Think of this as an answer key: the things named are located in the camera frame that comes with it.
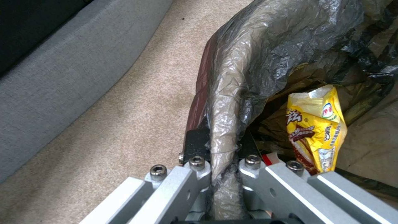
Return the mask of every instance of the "logo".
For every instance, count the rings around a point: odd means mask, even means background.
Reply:
[[[330,129],[331,128],[332,128],[331,126],[328,126],[325,128],[325,140],[324,141],[328,141],[330,139]]]
[[[327,103],[322,109],[322,117],[329,118],[331,116],[333,116],[333,108],[330,103]]]
[[[298,112],[297,110],[292,110],[290,111],[289,114],[286,114],[286,125],[288,125],[290,122],[300,122],[302,121],[302,116],[301,113]]]

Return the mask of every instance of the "grey upholstery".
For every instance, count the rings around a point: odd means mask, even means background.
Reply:
[[[130,68],[172,0],[94,0],[0,80],[0,182]]]

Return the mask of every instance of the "trash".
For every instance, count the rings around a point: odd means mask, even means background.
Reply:
[[[333,171],[347,134],[336,88],[326,85],[308,93],[292,93],[286,126],[293,151],[310,174]]]
[[[242,200],[231,197],[237,195],[231,189],[241,188],[234,164],[236,151],[244,150],[237,145],[243,133],[250,131],[264,153],[294,157],[286,132],[288,95],[327,84],[336,87],[348,127],[338,167],[398,187],[397,178],[391,180],[398,169],[392,162],[397,138],[380,127],[372,133],[383,139],[377,144],[354,150],[347,143],[360,142],[356,133],[372,130],[372,122],[362,119],[369,113],[398,131],[395,106],[389,115],[372,111],[384,98],[396,99],[389,96],[398,74],[397,15],[398,0],[254,0],[209,39],[187,131],[207,118],[214,219],[245,215]],[[371,153],[374,146],[379,153]],[[364,158],[373,162],[371,170],[364,169]],[[391,167],[378,169],[385,160]]]

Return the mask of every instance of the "crumpled plastic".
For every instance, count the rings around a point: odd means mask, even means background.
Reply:
[[[397,3],[255,0],[209,39],[187,130],[207,116],[214,219],[247,216],[236,172],[237,141],[247,128],[265,138],[264,147],[289,153],[290,93],[336,85],[349,96],[341,102],[348,125],[389,94],[398,71]]]
[[[242,131],[294,68],[330,50],[362,18],[355,0],[255,0],[217,31],[208,90],[213,183],[233,162]],[[213,217],[242,218],[229,188],[214,188]]]

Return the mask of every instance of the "mounting hole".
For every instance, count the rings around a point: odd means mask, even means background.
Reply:
[[[195,163],[198,163],[198,162],[200,162],[202,159],[201,159],[199,156],[195,156],[192,160],[193,160]]]
[[[187,200],[189,200],[190,197],[191,197],[191,191],[188,190],[188,192],[187,192]]]
[[[258,161],[258,156],[256,156],[256,155],[249,155],[249,156],[248,156],[248,160],[251,161],[251,162],[256,162],[256,161]]]
[[[153,168],[153,171],[155,171],[155,172],[157,172],[157,173],[159,173],[160,171],[162,171],[163,170],[163,167],[161,167],[161,166],[158,166],[158,167],[154,167]]]
[[[269,192],[271,193],[272,197],[276,197],[276,192],[275,192],[275,190],[273,188],[270,188]]]

